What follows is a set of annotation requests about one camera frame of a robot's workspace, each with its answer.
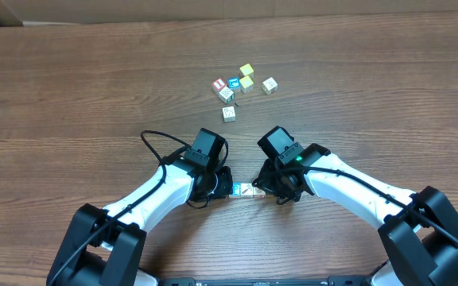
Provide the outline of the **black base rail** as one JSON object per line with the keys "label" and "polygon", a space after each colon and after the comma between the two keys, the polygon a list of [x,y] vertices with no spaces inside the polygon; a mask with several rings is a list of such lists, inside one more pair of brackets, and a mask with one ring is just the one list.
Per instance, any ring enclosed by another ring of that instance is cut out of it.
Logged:
{"label": "black base rail", "polygon": [[315,279],[224,279],[196,280],[191,277],[158,279],[139,272],[134,283],[138,286],[371,286],[402,285],[397,277],[329,276]]}

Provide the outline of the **white block teal side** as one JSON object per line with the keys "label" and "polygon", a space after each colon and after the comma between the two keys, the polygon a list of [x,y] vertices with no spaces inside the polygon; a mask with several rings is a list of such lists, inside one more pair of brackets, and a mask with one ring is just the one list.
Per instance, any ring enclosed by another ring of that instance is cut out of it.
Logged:
{"label": "white block teal side", "polygon": [[262,189],[260,189],[258,187],[253,187],[253,196],[255,198],[265,198],[266,197],[266,193]]}

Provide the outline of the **yellow block near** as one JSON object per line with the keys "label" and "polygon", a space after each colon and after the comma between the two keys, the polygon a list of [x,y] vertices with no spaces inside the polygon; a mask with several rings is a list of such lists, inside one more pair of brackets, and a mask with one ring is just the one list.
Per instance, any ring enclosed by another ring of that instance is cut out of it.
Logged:
{"label": "yellow block near", "polygon": [[254,82],[253,82],[252,78],[249,77],[248,75],[242,77],[239,80],[239,83],[240,83],[240,87],[241,87],[241,92],[243,92],[243,93],[247,93],[249,91],[252,91],[253,88],[254,88]]}

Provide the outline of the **white block green side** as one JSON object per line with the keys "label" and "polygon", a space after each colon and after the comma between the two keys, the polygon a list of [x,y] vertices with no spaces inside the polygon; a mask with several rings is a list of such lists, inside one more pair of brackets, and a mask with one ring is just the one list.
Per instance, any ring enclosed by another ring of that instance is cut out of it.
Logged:
{"label": "white block green side", "polygon": [[235,93],[229,87],[222,88],[219,93],[219,98],[226,104],[232,102],[235,98]]}

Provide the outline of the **white block hammer picture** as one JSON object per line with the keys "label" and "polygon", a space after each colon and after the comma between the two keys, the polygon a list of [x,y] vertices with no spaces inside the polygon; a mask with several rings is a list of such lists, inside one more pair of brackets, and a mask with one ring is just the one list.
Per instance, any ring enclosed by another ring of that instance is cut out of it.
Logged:
{"label": "white block hammer picture", "polygon": [[254,187],[252,184],[241,184],[240,195],[242,198],[252,198],[254,196]]}

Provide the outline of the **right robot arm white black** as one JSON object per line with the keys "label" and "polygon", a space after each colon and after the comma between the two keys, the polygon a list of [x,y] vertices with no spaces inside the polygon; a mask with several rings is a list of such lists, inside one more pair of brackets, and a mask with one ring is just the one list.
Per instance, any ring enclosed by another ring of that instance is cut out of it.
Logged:
{"label": "right robot arm white black", "polygon": [[458,212],[443,192],[385,184],[321,145],[302,147],[280,126],[258,146],[267,158],[253,185],[279,205],[316,195],[378,231],[387,259],[363,285],[458,285]]}

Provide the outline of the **white block red M side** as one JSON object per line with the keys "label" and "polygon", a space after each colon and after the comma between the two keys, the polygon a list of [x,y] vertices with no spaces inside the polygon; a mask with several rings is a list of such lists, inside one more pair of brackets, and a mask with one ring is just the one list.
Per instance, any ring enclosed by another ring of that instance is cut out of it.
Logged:
{"label": "white block red M side", "polygon": [[234,122],[236,120],[235,108],[233,106],[224,107],[222,113],[225,122]]}

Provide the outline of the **red letter I block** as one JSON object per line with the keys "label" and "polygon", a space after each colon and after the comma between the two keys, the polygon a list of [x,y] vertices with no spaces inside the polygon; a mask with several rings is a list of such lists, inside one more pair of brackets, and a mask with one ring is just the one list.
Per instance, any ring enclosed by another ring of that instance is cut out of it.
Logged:
{"label": "red letter I block", "polygon": [[218,79],[214,80],[212,82],[212,90],[215,92],[215,93],[220,93],[222,89],[224,89],[225,87],[227,86],[225,80],[221,77],[219,77]]}

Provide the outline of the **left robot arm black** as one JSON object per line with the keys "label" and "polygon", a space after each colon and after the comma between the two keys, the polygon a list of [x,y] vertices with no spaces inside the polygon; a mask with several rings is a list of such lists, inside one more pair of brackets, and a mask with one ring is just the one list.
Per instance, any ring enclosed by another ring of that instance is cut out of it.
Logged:
{"label": "left robot arm black", "polygon": [[204,209],[233,187],[225,165],[227,140],[201,129],[194,142],[166,157],[144,184],[115,203],[79,208],[47,276],[48,286],[154,286],[159,280],[140,268],[148,233],[172,210]]}

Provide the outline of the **blue letter P block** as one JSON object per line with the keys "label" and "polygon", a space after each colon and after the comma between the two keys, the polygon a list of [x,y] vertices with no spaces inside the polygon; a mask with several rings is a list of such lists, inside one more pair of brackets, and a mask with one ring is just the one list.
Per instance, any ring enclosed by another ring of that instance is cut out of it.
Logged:
{"label": "blue letter P block", "polygon": [[229,197],[238,199],[241,197],[241,191],[242,191],[241,183],[233,183],[232,191]]}

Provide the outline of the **white block yellow side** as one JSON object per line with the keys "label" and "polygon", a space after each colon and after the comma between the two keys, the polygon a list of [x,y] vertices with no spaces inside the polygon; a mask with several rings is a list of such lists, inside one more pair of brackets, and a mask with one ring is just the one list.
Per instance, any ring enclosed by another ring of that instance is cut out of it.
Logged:
{"label": "white block yellow side", "polygon": [[271,95],[274,93],[278,88],[278,83],[275,81],[273,77],[269,77],[268,79],[262,82],[262,89],[264,90],[266,95]]}

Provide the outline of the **yellow block far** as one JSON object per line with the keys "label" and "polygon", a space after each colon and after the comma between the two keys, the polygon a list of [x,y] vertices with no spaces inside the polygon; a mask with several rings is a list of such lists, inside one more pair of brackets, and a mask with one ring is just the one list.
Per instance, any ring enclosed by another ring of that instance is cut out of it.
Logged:
{"label": "yellow block far", "polygon": [[246,76],[250,78],[254,77],[254,69],[252,68],[250,64],[244,64],[243,66],[241,66],[239,68],[239,73],[241,77],[246,77]]}

